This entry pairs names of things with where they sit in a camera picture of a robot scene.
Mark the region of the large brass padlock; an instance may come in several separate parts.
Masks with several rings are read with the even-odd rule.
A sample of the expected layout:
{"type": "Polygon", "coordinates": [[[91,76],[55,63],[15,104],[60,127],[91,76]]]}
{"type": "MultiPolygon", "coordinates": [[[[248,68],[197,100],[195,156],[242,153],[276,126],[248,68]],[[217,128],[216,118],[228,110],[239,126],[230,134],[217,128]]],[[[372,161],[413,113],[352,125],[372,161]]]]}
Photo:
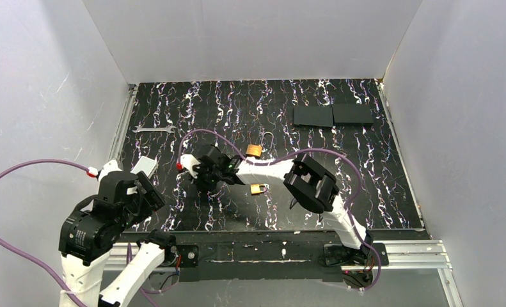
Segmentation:
{"type": "Polygon", "coordinates": [[[263,153],[267,153],[274,147],[274,134],[270,131],[261,133],[257,143],[249,144],[246,148],[246,157],[261,158],[263,153]]]}

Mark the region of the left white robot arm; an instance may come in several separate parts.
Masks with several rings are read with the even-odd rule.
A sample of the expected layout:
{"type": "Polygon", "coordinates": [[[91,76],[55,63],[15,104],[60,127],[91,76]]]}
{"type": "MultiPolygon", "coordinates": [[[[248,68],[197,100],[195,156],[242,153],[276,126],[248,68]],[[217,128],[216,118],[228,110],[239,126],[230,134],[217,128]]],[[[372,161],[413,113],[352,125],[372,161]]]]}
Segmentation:
{"type": "Polygon", "coordinates": [[[144,171],[115,170],[99,176],[96,195],[78,203],[60,231],[65,289],[60,306],[128,306],[150,273],[180,259],[176,237],[154,230],[123,271],[101,289],[110,251],[122,233],[165,205],[144,171]]]}

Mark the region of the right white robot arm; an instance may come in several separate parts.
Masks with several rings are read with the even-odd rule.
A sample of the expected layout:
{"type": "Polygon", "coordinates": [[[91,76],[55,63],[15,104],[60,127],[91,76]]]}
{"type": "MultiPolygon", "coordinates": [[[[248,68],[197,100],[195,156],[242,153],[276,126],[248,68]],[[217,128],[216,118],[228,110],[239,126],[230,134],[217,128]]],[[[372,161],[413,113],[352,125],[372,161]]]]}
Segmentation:
{"type": "Polygon", "coordinates": [[[262,160],[240,155],[230,157],[217,147],[207,145],[196,155],[181,155],[180,165],[203,192],[214,191],[220,182],[283,186],[297,204],[325,219],[343,246],[366,251],[371,247],[371,240],[341,197],[336,176],[309,153],[309,150],[300,150],[281,159],[262,160]]]}

